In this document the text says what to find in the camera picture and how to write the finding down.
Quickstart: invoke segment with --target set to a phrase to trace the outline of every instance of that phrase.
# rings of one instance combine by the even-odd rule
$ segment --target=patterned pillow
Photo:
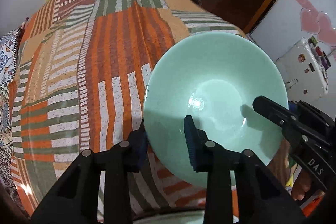
[[[0,83],[8,84],[16,71],[17,48],[28,18],[20,27],[0,38]]]

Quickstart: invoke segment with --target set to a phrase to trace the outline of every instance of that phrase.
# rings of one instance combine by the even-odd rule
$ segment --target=bedspread
[[[12,174],[32,214],[81,150],[110,149],[138,129],[160,57],[202,31],[243,35],[190,0],[50,0],[26,25],[10,85]],[[149,147],[129,174],[134,216],[204,206],[205,189],[171,174]],[[98,219],[103,219],[102,172]]]

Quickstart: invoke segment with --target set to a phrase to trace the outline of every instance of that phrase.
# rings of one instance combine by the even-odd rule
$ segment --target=pink heart
[[[314,11],[309,10],[307,8],[303,8],[300,11],[300,19],[301,19],[301,30],[311,33],[318,34],[320,32],[320,24],[314,15]]]
[[[317,20],[320,22],[321,31],[317,35],[317,40],[336,46],[336,29],[331,26],[329,16],[325,12],[319,12]]]

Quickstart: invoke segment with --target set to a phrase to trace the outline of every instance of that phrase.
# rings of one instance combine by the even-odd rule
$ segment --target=screw
[[[83,150],[83,152],[82,152],[82,155],[84,156],[84,157],[88,157],[88,156],[90,156],[91,155],[91,150],[90,149],[85,149],[85,150]]]
[[[305,143],[308,141],[308,137],[306,135],[302,135],[302,139],[305,141]]]
[[[252,157],[254,155],[253,151],[250,149],[245,149],[244,151],[245,156]]]
[[[121,147],[127,147],[127,146],[129,146],[129,142],[128,141],[122,141],[122,142],[119,143],[119,145]]]
[[[207,147],[210,147],[210,148],[211,148],[211,147],[215,147],[216,144],[215,144],[215,142],[213,142],[213,141],[206,141],[206,142],[205,142],[205,145],[206,145]]]

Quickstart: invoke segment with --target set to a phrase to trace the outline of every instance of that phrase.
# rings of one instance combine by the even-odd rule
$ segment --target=bowl
[[[253,110],[260,95],[288,108],[281,75],[257,45],[220,31],[183,39],[159,60],[146,88],[143,118],[153,151],[171,173],[206,187],[207,173],[190,165],[183,121],[191,115],[209,140],[232,151],[249,148],[267,165],[283,137]]]

